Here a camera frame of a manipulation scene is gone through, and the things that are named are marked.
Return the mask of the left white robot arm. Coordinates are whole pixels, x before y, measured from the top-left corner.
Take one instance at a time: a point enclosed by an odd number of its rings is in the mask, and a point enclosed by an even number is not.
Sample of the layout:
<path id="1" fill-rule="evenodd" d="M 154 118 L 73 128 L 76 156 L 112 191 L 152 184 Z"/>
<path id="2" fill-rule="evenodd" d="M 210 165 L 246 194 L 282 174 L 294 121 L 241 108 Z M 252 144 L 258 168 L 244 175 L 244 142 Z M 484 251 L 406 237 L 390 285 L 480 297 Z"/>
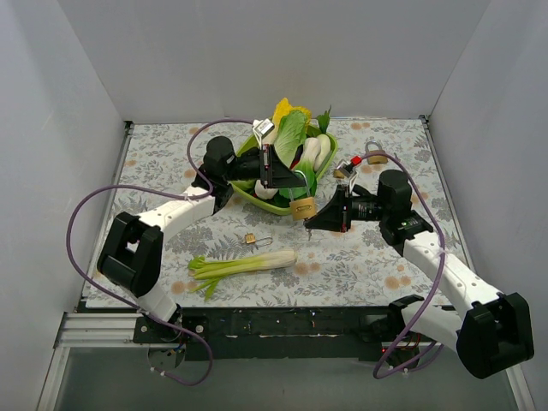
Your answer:
<path id="1" fill-rule="evenodd" d="M 207 143 L 195 180 L 179 200 L 114 218 L 98 258 L 98 271 L 155 318 L 152 331 L 161 341 L 174 342 L 182 332 L 182 322 L 175 316 L 177 305 L 158 282 L 164 243 L 220 211 L 234 192 L 231 182 L 246 178 L 262 178 L 270 188 L 306 185 L 305 177 L 284 165 L 272 146 L 253 148 L 238 157 L 232 141 L 218 136 Z"/>

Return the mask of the large brass padlock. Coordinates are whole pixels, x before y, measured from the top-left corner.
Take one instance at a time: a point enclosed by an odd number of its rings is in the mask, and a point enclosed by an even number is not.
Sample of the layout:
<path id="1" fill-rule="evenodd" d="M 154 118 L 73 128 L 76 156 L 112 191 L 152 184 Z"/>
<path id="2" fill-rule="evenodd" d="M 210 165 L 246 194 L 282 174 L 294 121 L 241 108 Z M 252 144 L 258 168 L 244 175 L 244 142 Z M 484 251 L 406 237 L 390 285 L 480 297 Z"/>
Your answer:
<path id="1" fill-rule="evenodd" d="M 310 193 L 306 175 L 300 170 L 297 170 L 296 173 L 303 180 L 306 195 L 303 198 L 295 200 L 292 189 L 289 189 L 291 216 L 294 221 L 308 220 L 317 214 L 316 203 Z"/>
<path id="2" fill-rule="evenodd" d="M 388 158 L 385 156 L 385 151 L 382 145 L 376 140 L 369 140 L 366 143 L 366 155 L 366 161 L 369 165 L 388 163 Z"/>

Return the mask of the small brass padlock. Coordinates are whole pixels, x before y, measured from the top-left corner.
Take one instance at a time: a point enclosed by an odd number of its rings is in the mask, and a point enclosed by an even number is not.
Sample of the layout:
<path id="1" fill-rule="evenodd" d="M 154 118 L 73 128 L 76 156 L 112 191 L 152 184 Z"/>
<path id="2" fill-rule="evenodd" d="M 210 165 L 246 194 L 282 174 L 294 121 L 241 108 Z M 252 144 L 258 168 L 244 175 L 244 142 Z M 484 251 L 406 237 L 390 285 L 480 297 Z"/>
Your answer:
<path id="1" fill-rule="evenodd" d="M 348 171 L 346 170 L 346 166 L 345 165 L 338 165 L 333 170 L 333 176 L 336 179 L 345 179 L 345 178 L 347 178 L 348 177 Z"/>

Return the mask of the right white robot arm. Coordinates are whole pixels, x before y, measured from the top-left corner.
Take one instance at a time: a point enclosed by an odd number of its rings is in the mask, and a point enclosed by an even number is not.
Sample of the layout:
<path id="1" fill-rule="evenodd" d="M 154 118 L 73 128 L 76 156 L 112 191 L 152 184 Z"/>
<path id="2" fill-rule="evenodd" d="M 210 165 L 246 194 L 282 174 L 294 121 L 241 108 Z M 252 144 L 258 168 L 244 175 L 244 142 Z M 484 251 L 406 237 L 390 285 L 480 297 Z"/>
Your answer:
<path id="1" fill-rule="evenodd" d="M 387 328 L 395 339 L 421 334 L 454 350 L 468 372 L 480 379 L 532 359 L 527 301 L 486 283 L 449 253 L 441 234 L 413 210 L 411 196 L 406 174 L 386 170 L 375 194 L 338 185 L 330 202 L 304 225 L 343 233 L 357 221 L 377 222 L 386 244 L 428 276 L 433 291 L 441 291 L 450 301 L 452 311 L 418 295 L 390 303 Z"/>

